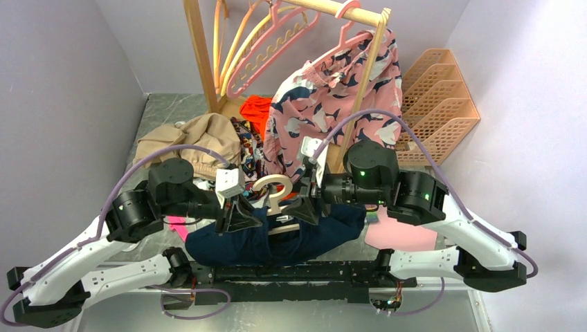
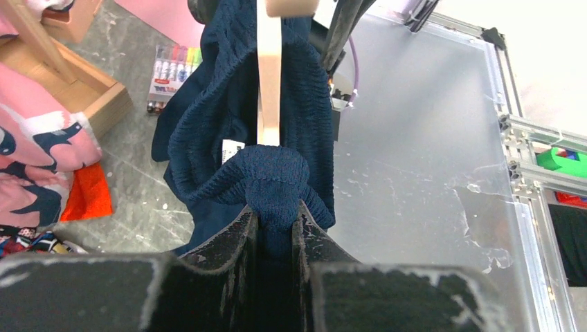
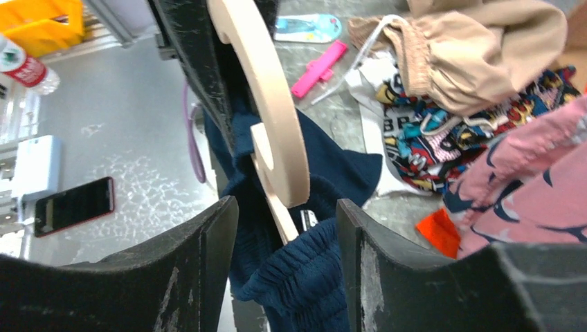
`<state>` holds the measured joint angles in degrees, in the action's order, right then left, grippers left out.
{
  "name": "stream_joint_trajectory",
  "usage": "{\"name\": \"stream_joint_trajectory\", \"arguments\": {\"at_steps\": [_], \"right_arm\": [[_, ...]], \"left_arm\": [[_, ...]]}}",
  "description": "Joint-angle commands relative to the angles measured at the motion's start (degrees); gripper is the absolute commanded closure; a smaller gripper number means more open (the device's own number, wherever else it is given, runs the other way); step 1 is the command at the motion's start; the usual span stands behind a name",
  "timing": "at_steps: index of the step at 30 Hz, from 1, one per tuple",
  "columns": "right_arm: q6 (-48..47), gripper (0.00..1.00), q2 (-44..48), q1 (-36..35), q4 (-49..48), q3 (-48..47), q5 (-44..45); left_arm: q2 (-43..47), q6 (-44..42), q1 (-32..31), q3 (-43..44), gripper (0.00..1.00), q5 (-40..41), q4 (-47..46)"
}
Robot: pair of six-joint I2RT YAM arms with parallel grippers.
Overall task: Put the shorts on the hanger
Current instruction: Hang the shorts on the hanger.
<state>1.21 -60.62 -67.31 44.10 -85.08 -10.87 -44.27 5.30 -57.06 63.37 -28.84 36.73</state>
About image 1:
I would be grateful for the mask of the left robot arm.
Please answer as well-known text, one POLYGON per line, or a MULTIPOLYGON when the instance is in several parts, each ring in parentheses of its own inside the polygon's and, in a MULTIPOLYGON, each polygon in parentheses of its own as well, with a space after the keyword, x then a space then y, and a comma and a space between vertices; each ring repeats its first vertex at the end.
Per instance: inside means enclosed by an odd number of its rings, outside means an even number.
POLYGON ((220 232, 261 225, 241 194, 219 196, 201 190, 193 183, 193 175, 192 165, 180 158, 151 167, 145 181, 110 200, 66 247, 41 264, 10 270, 7 280, 12 295, 4 306, 12 309, 11 325, 50 329, 121 293, 190 284, 192 266, 177 247, 144 261, 99 269, 108 258, 162 231, 168 216, 211 219, 220 232))

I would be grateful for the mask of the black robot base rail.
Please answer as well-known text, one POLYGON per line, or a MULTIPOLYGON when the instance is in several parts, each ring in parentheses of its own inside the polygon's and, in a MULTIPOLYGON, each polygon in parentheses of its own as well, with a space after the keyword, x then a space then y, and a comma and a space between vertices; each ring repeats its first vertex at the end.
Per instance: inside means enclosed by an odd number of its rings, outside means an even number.
POLYGON ((192 264, 167 286, 195 288, 197 305, 232 303, 345 300, 367 304, 378 291, 398 286, 414 288, 414 277, 397 279, 378 261, 311 261, 289 267, 232 266, 211 268, 192 264))

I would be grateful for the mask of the navy blue shorts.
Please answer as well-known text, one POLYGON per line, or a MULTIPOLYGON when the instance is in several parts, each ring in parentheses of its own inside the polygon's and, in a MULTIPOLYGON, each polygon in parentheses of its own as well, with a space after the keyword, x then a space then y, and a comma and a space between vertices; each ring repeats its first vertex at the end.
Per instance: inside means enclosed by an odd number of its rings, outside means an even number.
POLYGON ((216 233, 213 224, 191 232, 185 242, 187 253, 203 266, 292 266, 315 259, 361 234, 366 209, 360 205, 332 205, 318 225, 294 218, 295 231, 270 235, 278 226, 267 209, 254 210, 260 227, 237 232, 216 233))

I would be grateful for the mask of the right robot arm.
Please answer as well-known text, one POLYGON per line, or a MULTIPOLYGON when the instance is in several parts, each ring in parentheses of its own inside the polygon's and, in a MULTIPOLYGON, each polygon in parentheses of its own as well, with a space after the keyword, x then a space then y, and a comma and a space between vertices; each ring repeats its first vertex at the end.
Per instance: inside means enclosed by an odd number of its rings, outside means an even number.
POLYGON ((302 140, 298 157, 305 172, 298 196, 284 208, 286 214, 317 225, 333 205, 378 205, 400 223, 453 241, 452 247, 440 250, 393 250, 373 269, 379 285, 443 277, 497 293, 526 284, 527 268, 518 259, 527 244, 523 232, 503 232, 474 216, 458 205, 446 184, 425 172, 400 169, 395 151, 377 142, 354 143, 343 157, 342 174, 328 172, 320 144, 316 138, 302 140))

